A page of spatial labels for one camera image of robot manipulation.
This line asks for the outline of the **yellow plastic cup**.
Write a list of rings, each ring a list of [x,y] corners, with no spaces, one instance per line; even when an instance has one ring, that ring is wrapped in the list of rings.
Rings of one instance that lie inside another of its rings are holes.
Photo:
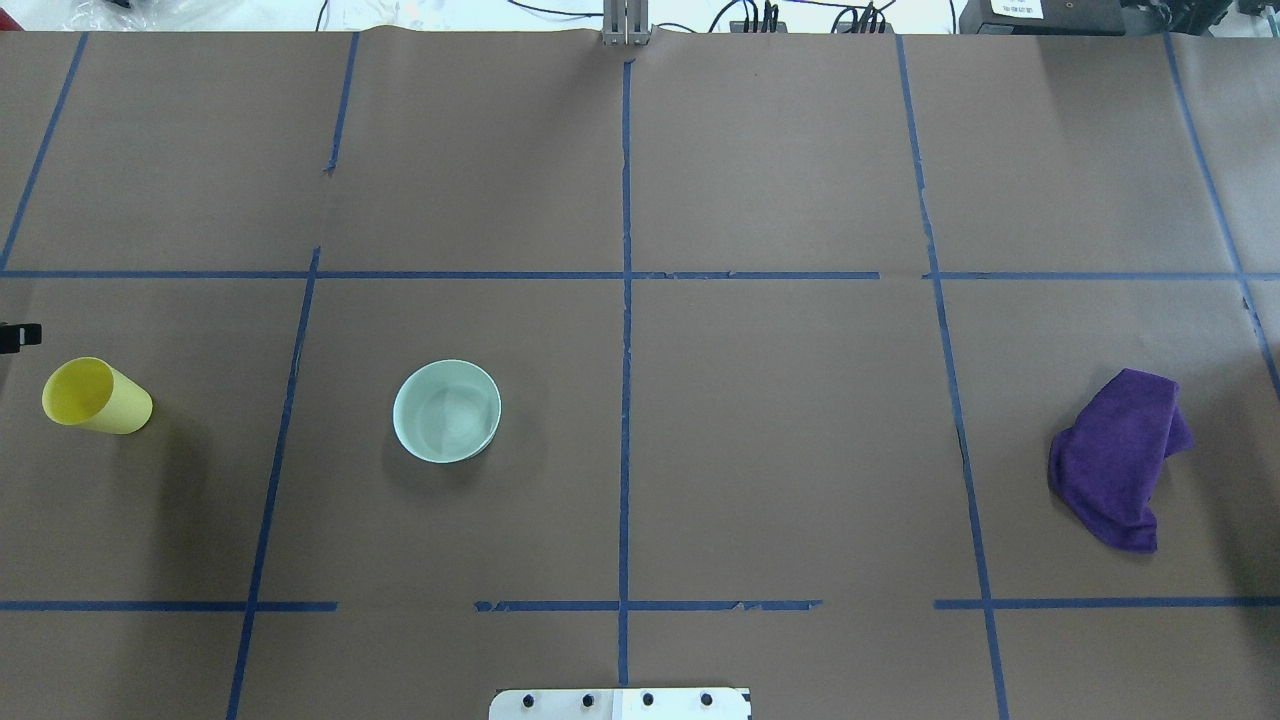
[[[151,395],[100,357],[76,357],[55,369],[41,405],[59,425],[113,436],[142,429],[154,414]]]

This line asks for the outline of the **mint green bowl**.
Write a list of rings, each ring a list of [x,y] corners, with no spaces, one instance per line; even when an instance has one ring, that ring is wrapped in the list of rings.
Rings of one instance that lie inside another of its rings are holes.
[[[425,462],[462,462],[497,436],[503,401],[494,378],[460,359],[429,363],[399,386],[392,428],[399,446]]]

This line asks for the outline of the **black computer tower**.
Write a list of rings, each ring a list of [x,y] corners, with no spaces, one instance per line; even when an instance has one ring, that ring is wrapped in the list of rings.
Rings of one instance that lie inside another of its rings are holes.
[[[960,35],[1201,36],[1234,1],[968,1]]]

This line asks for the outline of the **purple cloth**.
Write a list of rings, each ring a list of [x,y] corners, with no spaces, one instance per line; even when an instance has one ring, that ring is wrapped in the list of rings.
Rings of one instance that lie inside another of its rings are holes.
[[[1050,442],[1047,486],[1102,544],[1158,548],[1149,503],[1169,457],[1194,448],[1178,382],[1125,368]]]

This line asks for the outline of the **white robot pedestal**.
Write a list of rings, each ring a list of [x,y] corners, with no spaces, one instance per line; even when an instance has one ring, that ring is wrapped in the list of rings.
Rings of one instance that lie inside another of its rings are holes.
[[[489,719],[751,719],[750,692],[732,687],[508,689]]]

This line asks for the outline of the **aluminium frame post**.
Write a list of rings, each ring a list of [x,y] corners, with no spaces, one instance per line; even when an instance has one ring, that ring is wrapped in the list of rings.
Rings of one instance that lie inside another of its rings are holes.
[[[643,46],[653,36],[648,0],[605,0],[602,4],[602,42],[605,46]]]

